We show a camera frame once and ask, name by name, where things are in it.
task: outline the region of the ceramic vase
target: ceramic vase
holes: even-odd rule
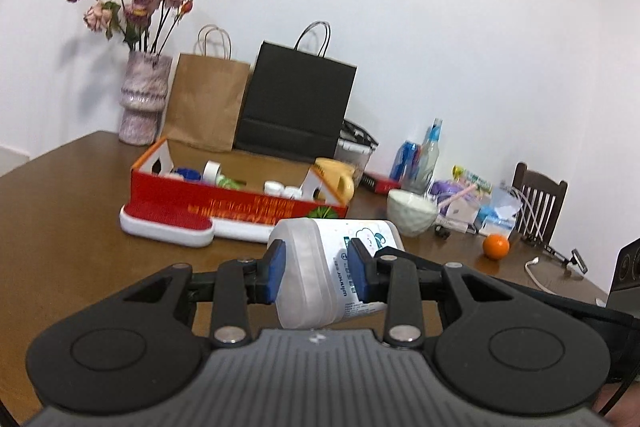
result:
[[[118,137],[131,145],[149,145],[158,134],[166,105],[171,58],[129,52],[120,105],[124,107]]]

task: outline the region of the small black object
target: small black object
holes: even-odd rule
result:
[[[446,229],[446,227],[443,227],[442,225],[436,225],[433,231],[436,236],[441,239],[448,239],[449,235],[451,235],[451,231]]]
[[[340,130],[340,138],[371,147],[375,149],[378,147],[378,141],[373,138],[363,127],[360,127],[357,123],[353,123],[346,118],[342,121],[342,129]]]
[[[355,66],[322,53],[264,42],[245,95],[235,147],[311,163],[318,157],[333,158],[355,74]]]

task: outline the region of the wooden chair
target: wooden chair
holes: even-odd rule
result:
[[[543,241],[548,245],[558,222],[567,183],[564,180],[556,183],[540,172],[530,171],[526,163],[520,162],[513,175],[513,186],[522,191],[531,203]],[[520,233],[536,233],[531,211],[526,204],[523,204],[523,210],[518,214],[515,230]]]

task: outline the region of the brown paper bag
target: brown paper bag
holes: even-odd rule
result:
[[[211,32],[222,35],[225,58],[207,56]],[[200,149],[230,151],[250,65],[231,60],[231,39],[217,26],[204,26],[196,45],[201,55],[180,54],[178,59],[162,134]]]

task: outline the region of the human hand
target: human hand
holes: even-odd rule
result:
[[[620,387],[618,383],[608,383],[600,390],[600,395],[593,404],[593,410],[599,411],[609,398]],[[618,402],[613,406],[605,419],[614,427],[639,427],[640,426],[640,383],[634,382],[625,391]]]

